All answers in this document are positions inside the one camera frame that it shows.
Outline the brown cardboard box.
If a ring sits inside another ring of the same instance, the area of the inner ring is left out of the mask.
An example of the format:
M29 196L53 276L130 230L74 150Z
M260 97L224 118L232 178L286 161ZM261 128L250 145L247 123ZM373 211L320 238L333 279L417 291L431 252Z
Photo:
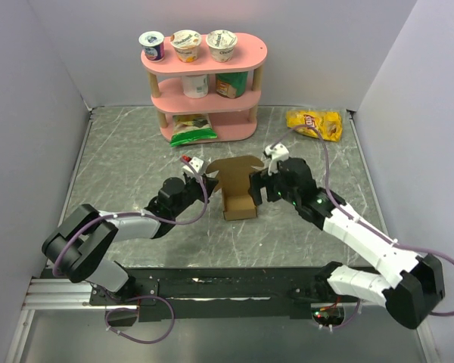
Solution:
M226 221L257 217L257 207L248 192L249 176L263 168L263 161L253 155L214 160L207 167L206 174L216 173L218 184L214 191L222 192L223 217Z

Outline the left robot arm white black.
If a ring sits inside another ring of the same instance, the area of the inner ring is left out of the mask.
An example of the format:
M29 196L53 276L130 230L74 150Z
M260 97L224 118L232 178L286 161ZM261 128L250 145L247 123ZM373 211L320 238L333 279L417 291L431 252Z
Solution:
M158 239L180 222L176 218L196 201L207 205L218 185L205 174L163 182L156 197L137 212L100 212L90 204L77 207L42 244L42 253L54 263L54 274L72 283L87 281L102 287L116 303L125 304L137 294L135 278L117 262L105 258L115 242L139 238Z

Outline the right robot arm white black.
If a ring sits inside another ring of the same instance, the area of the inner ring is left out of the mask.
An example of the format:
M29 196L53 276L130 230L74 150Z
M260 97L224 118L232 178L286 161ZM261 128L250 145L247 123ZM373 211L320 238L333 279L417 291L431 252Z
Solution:
M416 329L445 296L441 261L400 245L367 223L337 194L319 187L307 163L289 157L275 171L252 172L249 193L256 205L285 200L298 215L318 229L336 237L375 269L369 273L331 262L319 273L317 296L327 302L352 296L384 307L408 329Z

